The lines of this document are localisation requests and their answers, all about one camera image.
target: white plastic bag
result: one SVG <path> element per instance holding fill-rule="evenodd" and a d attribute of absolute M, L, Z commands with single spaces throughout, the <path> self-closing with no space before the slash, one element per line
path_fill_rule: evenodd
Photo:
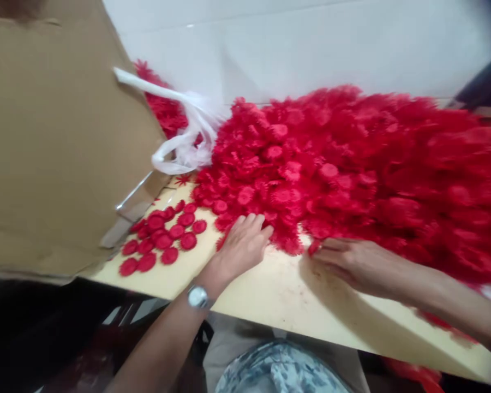
<path fill-rule="evenodd" d="M 116 67 L 113 70 L 118 82 L 155 96 L 180 101 L 184 106 L 189 125 L 186 129 L 179 130 L 176 137 L 165 141 L 153 154 L 151 162 L 156 169 L 168 175 L 179 175 L 211 165 L 211 152 L 224 117 L 211 109 L 207 98 L 193 92 L 179 93 L 154 85 Z M 202 142 L 195 147 L 193 144 L 198 134 L 202 134 Z M 176 151 L 176 158 L 165 161 L 164 157 L 173 150 Z"/>

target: wooden table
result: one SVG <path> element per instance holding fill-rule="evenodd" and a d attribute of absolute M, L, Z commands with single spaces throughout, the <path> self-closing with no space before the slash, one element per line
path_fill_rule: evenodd
<path fill-rule="evenodd" d="M 173 180 L 147 214 L 188 201 L 192 188 L 191 183 L 178 187 Z M 215 252 L 221 236 L 212 225 L 213 213 L 199 209 L 196 218 L 205 219 L 208 229 L 173 265 L 158 262 L 146 273 L 121 277 L 118 267 L 125 258 L 118 254 L 87 278 L 173 299 Z M 486 348 L 452 337 L 402 304 L 358 294 L 308 262 L 306 255 L 290 257 L 268 246 L 264 261 L 235 280 L 212 310 L 491 384 L 491 353 Z"/>

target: cardboard box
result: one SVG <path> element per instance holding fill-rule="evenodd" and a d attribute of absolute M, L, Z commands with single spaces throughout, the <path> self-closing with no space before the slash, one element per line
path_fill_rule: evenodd
<path fill-rule="evenodd" d="M 151 166 L 165 136 L 115 80 L 134 68 L 101 0 L 0 1 L 0 16 L 17 18 L 0 17 L 0 277 L 68 281 L 167 184 Z"/>

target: silver watch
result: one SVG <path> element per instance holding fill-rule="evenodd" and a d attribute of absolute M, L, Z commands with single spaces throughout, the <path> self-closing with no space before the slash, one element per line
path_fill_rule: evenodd
<path fill-rule="evenodd" d="M 192 285 L 187 291 L 187 301 L 191 307 L 209 309 L 213 307 L 214 300 L 209 299 L 207 291 L 200 285 Z"/>

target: hand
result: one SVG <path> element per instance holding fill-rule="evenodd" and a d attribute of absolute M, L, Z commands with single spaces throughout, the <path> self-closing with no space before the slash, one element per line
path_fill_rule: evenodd
<path fill-rule="evenodd" d="M 410 304 L 443 275 L 363 240 L 327 239 L 313 257 L 360 292 Z"/>
<path fill-rule="evenodd" d="M 209 281 L 205 286 L 214 287 L 213 298 L 235 278 L 262 262 L 269 238 L 273 234 L 273 227 L 270 225 L 262 229 L 264 220 L 263 215 L 252 213 L 247 218 L 240 216 L 221 250 L 200 273 L 201 279 Z"/>

